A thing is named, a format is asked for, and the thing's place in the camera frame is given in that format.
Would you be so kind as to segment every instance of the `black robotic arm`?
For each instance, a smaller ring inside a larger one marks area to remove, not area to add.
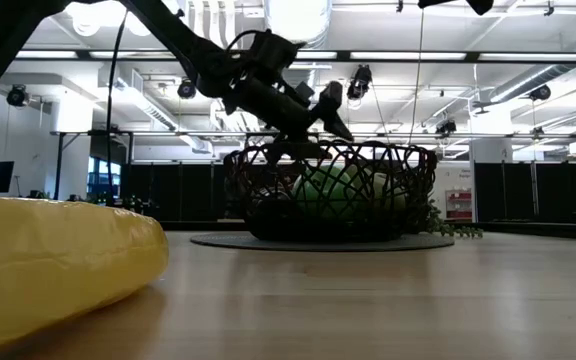
[[[71,2],[93,4],[102,0],[0,0],[0,78],[41,21],[63,11]],[[222,98],[226,110],[237,108],[256,115],[275,127],[282,138],[306,141],[307,129],[317,119],[325,129],[352,140],[337,109],[341,85],[332,82],[309,110],[307,96],[300,95],[281,78],[299,45],[272,34],[256,32],[250,50],[233,53],[194,34],[160,0],[118,0],[135,14],[150,32],[179,60],[188,77],[205,96]],[[421,0],[420,7],[452,0]],[[473,7],[493,0],[469,0]]]

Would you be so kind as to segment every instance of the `wicker basket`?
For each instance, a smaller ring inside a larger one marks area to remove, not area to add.
[[[225,163],[232,205],[260,239],[383,241],[425,228],[437,157],[416,146],[321,141],[252,146]]]

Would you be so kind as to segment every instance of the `leaves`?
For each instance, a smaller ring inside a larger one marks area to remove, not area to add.
[[[467,238],[471,238],[474,239],[475,237],[478,238],[483,238],[484,237],[484,232],[481,229],[476,229],[476,228],[472,228],[472,227],[467,227],[467,226],[463,226],[463,227],[459,227],[459,228],[455,228],[452,225],[446,224],[444,223],[444,221],[439,218],[439,214],[441,214],[441,210],[439,210],[435,205],[433,205],[435,203],[434,199],[430,199],[428,201],[428,207],[430,208],[428,211],[428,219],[426,221],[427,226],[426,226],[426,231],[429,233],[440,233],[441,236],[445,236],[446,234],[448,234],[449,236],[455,236],[455,234],[458,234],[459,237],[467,237]]]

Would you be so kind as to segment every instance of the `yellow cushion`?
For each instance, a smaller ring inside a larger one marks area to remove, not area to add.
[[[0,346],[118,301],[167,264],[166,236],[151,218],[0,198]]]

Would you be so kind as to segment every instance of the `dark round rug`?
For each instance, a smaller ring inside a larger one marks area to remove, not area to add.
[[[215,233],[193,236],[190,241],[198,245],[233,249],[271,251],[364,252],[434,249],[455,244],[452,237],[432,234],[409,235],[391,241],[379,242],[286,242],[259,240],[247,232]]]

